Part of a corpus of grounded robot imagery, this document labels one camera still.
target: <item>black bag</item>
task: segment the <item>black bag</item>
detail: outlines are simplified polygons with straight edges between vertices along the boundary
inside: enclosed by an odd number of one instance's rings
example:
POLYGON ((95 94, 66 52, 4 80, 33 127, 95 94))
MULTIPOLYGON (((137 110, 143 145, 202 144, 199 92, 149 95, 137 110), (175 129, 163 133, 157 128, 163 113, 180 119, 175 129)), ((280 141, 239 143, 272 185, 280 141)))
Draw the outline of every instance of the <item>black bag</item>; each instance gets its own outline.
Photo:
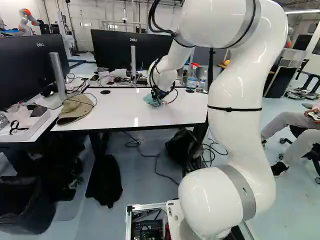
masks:
POLYGON ((56 213, 55 204, 35 177, 0 177, 0 231, 36 235, 45 232, 56 213))
POLYGON ((193 133, 187 129, 178 131, 170 141, 165 143, 168 156, 177 164, 183 166, 193 144, 197 142, 193 133))
POLYGON ((120 199, 122 191, 120 169, 114 156, 106 155, 96 159, 85 196, 111 209, 120 199))

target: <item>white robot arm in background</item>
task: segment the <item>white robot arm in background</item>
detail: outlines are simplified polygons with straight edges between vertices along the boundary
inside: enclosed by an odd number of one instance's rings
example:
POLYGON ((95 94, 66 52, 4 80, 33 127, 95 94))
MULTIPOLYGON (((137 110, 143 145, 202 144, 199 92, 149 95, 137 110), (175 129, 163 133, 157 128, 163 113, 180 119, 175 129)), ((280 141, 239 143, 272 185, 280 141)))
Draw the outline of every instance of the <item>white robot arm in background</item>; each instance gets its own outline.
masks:
POLYGON ((260 118, 264 84, 286 43, 288 20, 271 0, 186 0, 176 34, 168 55, 149 69, 150 81, 164 92, 192 45, 231 50, 228 68, 211 84, 208 96, 209 127, 227 149, 228 165, 189 173, 178 188, 189 227, 201 239, 215 239, 267 211, 275 200, 260 118))
POLYGON ((31 24, 33 26, 39 26, 40 22, 38 22, 31 14, 31 12, 26 9, 26 8, 21 8, 19 10, 20 14, 20 24, 19 24, 19 31, 24 32, 23 36, 31 36, 32 35, 32 30, 31 28, 27 25, 28 21, 31 21, 31 24))

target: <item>blue cloth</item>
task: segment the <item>blue cloth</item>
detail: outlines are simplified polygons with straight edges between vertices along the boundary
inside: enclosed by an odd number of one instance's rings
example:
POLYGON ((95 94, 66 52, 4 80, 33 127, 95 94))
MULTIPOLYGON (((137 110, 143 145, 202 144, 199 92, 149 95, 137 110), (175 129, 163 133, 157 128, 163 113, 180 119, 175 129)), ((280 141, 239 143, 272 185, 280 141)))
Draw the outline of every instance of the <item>blue cloth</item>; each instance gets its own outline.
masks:
POLYGON ((147 103, 150 104, 154 107, 160 107, 162 104, 162 100, 158 98, 158 101, 156 99, 152 98, 152 94, 149 93, 148 95, 146 95, 143 100, 147 103))

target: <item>ceiling light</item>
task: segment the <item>ceiling light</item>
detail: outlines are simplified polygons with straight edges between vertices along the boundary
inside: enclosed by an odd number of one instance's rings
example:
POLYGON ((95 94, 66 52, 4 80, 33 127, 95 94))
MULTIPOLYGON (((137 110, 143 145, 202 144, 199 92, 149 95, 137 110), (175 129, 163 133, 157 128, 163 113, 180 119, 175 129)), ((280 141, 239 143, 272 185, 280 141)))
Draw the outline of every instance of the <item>ceiling light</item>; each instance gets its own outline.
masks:
POLYGON ((306 9, 296 11, 286 11, 285 14, 315 14, 320 13, 320 9, 306 9))

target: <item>black backpack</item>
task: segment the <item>black backpack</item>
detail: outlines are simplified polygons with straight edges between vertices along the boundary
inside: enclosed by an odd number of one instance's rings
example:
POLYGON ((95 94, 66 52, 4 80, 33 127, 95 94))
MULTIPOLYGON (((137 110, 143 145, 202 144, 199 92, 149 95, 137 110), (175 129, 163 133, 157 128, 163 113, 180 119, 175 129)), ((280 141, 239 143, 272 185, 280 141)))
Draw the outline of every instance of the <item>black backpack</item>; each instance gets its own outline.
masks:
POLYGON ((122 191, 120 169, 114 156, 106 155, 96 159, 85 196, 111 209, 120 199, 122 191))

